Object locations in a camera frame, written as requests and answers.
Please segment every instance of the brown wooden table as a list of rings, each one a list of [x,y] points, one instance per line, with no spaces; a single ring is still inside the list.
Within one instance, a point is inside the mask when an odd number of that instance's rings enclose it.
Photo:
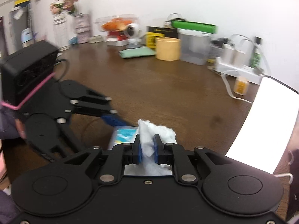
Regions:
[[[112,97],[112,106],[133,124],[139,119],[165,125],[176,132],[185,149],[201,145],[226,154],[250,110],[250,104],[232,99],[221,76],[183,61],[161,61],[155,57],[122,59],[123,48],[105,43],[82,44],[65,51],[70,69],[64,79],[76,80]],[[63,64],[56,67],[61,74]],[[234,79],[228,79],[231,87]],[[244,97],[253,101],[258,86],[251,84]],[[73,115],[71,128],[85,145],[107,147],[112,127],[101,119]],[[4,155],[8,175],[14,180],[22,172],[46,164],[22,141],[6,141]],[[288,172],[285,152],[276,173]],[[285,218],[289,186],[282,178],[285,194],[278,214]]]

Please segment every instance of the glowing white panel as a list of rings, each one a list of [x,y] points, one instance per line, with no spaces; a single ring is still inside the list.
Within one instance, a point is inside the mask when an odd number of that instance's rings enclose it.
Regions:
[[[273,173],[291,137],[299,94],[264,77],[249,114],[226,156]]]

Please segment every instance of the pink rubber band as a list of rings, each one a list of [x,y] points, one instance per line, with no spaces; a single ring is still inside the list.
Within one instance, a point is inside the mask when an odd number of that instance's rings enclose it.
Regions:
[[[42,80],[27,96],[20,102],[18,106],[10,105],[4,101],[1,101],[1,105],[5,106],[7,108],[10,108],[12,110],[19,110],[24,103],[26,103],[44,84],[49,81],[53,76],[55,75],[55,72],[52,72],[49,76],[47,76],[44,80]]]

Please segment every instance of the black bottle cap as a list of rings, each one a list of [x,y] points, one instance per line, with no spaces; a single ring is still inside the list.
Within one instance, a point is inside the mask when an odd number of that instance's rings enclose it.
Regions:
[[[259,37],[255,37],[255,43],[256,44],[262,44],[262,39]]]

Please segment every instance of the white cotton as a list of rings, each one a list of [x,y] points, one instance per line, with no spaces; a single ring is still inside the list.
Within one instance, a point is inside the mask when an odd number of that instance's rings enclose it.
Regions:
[[[155,163],[155,147],[153,137],[159,134],[162,143],[175,143],[175,132],[162,125],[154,125],[148,120],[138,120],[140,144],[142,150],[142,161],[140,164],[127,165],[125,175],[139,176],[160,176],[172,175],[171,167],[166,164],[158,165]]]

